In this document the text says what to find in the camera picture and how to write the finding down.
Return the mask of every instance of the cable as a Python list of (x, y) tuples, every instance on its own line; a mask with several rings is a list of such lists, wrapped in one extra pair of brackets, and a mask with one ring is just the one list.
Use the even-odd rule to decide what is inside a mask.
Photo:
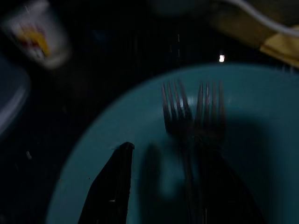
[(239, 8), (243, 9), (246, 13), (251, 15), (253, 18), (255, 18), (257, 21), (259, 21), (260, 23), (269, 27), (270, 29), (273, 29), (279, 33), (283, 33), (289, 36), (299, 37), (299, 31), (293, 30), (283, 24), (275, 22), (274, 20), (270, 19), (269, 17), (257, 11), (252, 5), (250, 5), (244, 0), (215, 0), (215, 1), (223, 1), (223, 2), (228, 2), (233, 5), (236, 5)]

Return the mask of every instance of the dark table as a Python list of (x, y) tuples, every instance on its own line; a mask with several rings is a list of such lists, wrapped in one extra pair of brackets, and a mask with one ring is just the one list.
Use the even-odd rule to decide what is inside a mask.
[[(44, 222), (59, 173), (80, 136), (113, 100), (140, 82), (173, 69), (218, 63), (220, 54), (224, 63), (294, 72), (201, 19), (157, 18), (133, 3), (99, 14), (87, 4), (74, 4), (76, 10), (69, 14), (54, 5), (74, 49), (61, 68), (45, 71), (11, 50), (8, 42), (1, 47), (12, 62), (26, 68), (32, 92), (23, 115), (0, 144), (0, 223), (4, 217), (18, 224)], [(91, 13), (76, 17), (81, 7)]]

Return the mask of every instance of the fork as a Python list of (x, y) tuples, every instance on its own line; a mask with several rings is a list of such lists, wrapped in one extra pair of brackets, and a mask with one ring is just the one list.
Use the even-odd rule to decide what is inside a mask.
[(189, 155), (190, 136), (193, 130), (193, 119), (191, 110), (187, 102), (184, 87), (179, 80), (178, 84), (180, 87), (181, 99), (183, 101), (183, 108), (181, 108), (179, 92), (177, 89), (177, 85), (174, 82), (173, 89), (177, 111), (174, 106), (173, 96), (171, 93), (171, 85), (170, 83), (167, 84), (171, 113), (169, 112), (165, 84), (163, 84), (162, 86), (164, 122), (167, 133), (169, 133), (178, 142), (179, 153), (181, 153), (183, 157), (189, 223), (198, 224), (198, 221), (200, 221), (201, 219), (201, 213), (200, 210), (196, 209), (196, 203), (194, 201), (195, 194), (193, 191), (193, 176)]
[(212, 103), (210, 102), (210, 85), (206, 84), (206, 93), (203, 96), (203, 84), (199, 87), (197, 109), (194, 120), (194, 141), (199, 146), (199, 195), (202, 201), (202, 208), (205, 211), (203, 218), (207, 223), (208, 189), (211, 166), (211, 149), (219, 149), (225, 137), (225, 109), (223, 102), (223, 87), (219, 84), (219, 95), (217, 96), (216, 84), (212, 87)]

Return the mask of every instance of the plate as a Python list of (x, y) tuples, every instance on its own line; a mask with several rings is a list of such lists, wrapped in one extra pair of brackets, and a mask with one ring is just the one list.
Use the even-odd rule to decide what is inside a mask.
[[(128, 224), (183, 223), (184, 174), (164, 128), (161, 86), (180, 78), (194, 110), (200, 83), (223, 83), (227, 135), (223, 155), (248, 186), (268, 223), (299, 223), (299, 77), (271, 68), (225, 64), (172, 71), (109, 106), (75, 146), (61, 173), (48, 224), (78, 222), (88, 190), (112, 155), (135, 145)], [(149, 153), (149, 145), (156, 154)]]

